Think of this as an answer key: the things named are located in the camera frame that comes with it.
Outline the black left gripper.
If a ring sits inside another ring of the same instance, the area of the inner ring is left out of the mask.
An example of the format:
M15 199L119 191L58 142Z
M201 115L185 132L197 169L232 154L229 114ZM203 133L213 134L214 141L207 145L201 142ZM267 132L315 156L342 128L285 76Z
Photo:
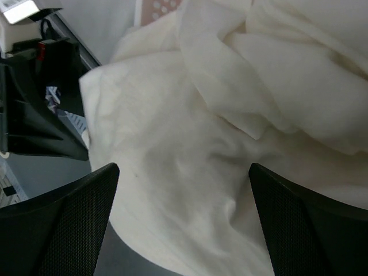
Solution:
M87 149L39 95L56 87L79 95L79 44L68 38L31 40L1 59L1 152L86 161Z

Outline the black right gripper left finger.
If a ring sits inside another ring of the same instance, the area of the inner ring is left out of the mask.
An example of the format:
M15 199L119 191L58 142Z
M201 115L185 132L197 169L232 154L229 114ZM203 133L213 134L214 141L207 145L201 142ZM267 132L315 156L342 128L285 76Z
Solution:
M119 168L1 209L1 275L93 275Z

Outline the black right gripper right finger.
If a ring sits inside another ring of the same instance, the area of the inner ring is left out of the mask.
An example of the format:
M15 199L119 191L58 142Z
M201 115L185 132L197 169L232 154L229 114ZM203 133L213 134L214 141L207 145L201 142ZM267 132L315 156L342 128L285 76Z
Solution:
M254 163L248 172L275 275L367 275L367 211Z

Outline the cream white t shirt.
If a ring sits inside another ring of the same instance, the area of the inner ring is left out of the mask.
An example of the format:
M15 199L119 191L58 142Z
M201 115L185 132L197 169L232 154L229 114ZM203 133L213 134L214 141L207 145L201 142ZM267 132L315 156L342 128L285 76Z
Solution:
M80 80L110 222L182 275L272 275L248 170L367 207L367 2L183 1Z

